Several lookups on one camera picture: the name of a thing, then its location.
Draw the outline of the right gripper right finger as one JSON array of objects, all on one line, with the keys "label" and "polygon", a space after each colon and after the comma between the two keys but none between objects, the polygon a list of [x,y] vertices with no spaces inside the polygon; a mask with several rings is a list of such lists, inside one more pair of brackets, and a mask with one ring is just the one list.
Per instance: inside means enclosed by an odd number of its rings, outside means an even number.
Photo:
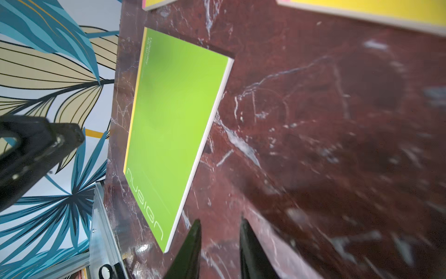
[{"label": "right gripper right finger", "polygon": [[242,279],[278,279],[249,221],[240,224],[240,272]]}]

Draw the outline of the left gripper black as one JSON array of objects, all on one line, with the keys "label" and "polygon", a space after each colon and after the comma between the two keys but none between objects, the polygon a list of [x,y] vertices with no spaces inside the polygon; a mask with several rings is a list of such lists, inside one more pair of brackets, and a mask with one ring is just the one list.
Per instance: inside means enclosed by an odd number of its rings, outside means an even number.
[{"label": "left gripper black", "polygon": [[76,123],[51,123],[45,117],[23,115],[1,116],[1,137],[15,140],[1,152],[1,211],[85,141]]}]

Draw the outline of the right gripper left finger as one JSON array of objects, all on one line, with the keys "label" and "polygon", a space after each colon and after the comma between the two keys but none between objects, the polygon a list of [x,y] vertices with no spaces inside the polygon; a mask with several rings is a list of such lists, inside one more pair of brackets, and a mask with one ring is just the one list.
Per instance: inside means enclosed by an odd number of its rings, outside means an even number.
[{"label": "right gripper left finger", "polygon": [[201,248],[202,225],[200,220],[196,219],[164,278],[198,279]]}]

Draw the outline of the yellow cover notebook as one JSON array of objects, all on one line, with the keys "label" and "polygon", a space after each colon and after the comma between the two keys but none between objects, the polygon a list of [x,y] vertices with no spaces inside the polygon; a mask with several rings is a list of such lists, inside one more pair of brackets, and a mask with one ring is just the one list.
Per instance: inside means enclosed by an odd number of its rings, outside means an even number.
[{"label": "yellow cover notebook", "polygon": [[349,17],[446,36],[445,1],[315,0],[278,1],[279,5],[318,13]]},{"label": "yellow cover notebook", "polygon": [[157,8],[169,5],[175,1],[176,0],[143,0],[142,9],[145,11],[155,10]]}]

